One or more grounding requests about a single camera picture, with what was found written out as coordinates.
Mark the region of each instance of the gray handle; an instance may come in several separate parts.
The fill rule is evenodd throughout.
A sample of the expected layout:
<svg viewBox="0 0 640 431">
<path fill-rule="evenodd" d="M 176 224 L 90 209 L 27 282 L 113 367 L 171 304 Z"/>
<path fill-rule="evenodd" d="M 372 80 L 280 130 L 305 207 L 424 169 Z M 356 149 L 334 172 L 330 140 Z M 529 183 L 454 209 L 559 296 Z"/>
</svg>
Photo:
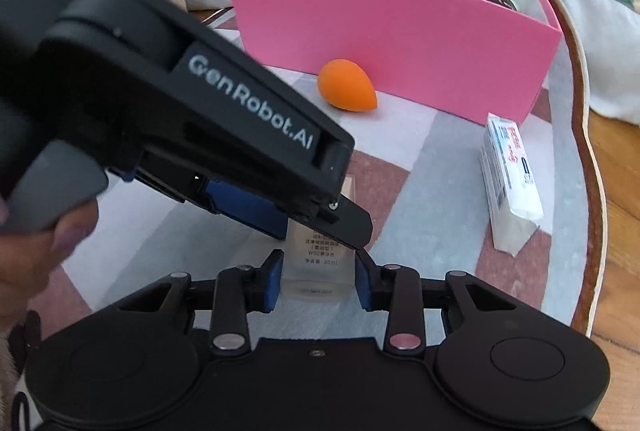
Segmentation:
<svg viewBox="0 0 640 431">
<path fill-rule="evenodd" d="M 2 234 L 29 234 L 52 229 L 109 184 L 104 170 L 90 156 L 54 140 L 38 155 L 6 200 L 9 218 Z"/>
</svg>

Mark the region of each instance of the orange egg-shaped object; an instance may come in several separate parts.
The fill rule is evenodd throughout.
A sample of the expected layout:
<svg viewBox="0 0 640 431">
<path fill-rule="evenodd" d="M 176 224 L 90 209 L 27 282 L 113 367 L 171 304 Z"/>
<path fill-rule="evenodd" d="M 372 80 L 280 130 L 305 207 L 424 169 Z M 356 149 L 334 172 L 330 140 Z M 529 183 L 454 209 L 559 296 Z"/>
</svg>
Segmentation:
<svg viewBox="0 0 640 431">
<path fill-rule="evenodd" d="M 355 62 L 335 59 L 318 75 L 318 90 L 329 104 L 347 111 L 369 111 L 378 107 L 376 90 Z"/>
</svg>

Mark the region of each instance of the human hand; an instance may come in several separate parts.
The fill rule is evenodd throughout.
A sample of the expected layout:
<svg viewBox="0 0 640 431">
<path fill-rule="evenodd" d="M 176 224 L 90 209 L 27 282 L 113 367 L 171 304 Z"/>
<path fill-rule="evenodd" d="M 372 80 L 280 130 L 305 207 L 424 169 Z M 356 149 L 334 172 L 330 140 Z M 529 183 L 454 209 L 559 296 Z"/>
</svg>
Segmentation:
<svg viewBox="0 0 640 431">
<path fill-rule="evenodd" d="M 9 215 L 0 198 L 0 225 Z M 60 219 L 53 231 L 0 236 L 0 332 L 22 319 L 29 299 L 46 289 L 49 274 L 95 229 L 95 200 Z"/>
</svg>

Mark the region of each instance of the screw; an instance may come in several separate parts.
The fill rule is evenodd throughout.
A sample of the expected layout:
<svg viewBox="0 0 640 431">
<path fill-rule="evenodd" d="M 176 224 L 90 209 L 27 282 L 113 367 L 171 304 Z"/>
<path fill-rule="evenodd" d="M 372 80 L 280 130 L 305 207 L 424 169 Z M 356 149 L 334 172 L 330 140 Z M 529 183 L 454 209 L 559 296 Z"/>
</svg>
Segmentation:
<svg viewBox="0 0 640 431">
<path fill-rule="evenodd" d="M 396 334 L 391 336 L 389 344 L 398 350 L 415 350 L 422 340 L 414 334 Z"/>
<path fill-rule="evenodd" d="M 213 345 L 219 350 L 237 350 L 245 342 L 246 339 L 240 334 L 220 334 L 213 339 Z"/>
</svg>

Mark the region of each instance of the fingernail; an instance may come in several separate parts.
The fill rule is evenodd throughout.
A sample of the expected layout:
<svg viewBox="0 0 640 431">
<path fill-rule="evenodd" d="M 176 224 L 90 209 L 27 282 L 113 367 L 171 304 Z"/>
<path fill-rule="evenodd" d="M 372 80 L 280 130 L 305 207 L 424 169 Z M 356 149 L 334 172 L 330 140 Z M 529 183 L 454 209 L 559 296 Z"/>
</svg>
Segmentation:
<svg viewBox="0 0 640 431">
<path fill-rule="evenodd" d="M 82 227 L 67 227 L 62 231 L 56 231 L 53 236 L 53 252 L 71 252 L 87 236 Z"/>
<path fill-rule="evenodd" d="M 6 206 L 2 196 L 0 196 L 0 225 L 4 225 L 4 222 L 9 217 L 9 207 Z"/>
</svg>

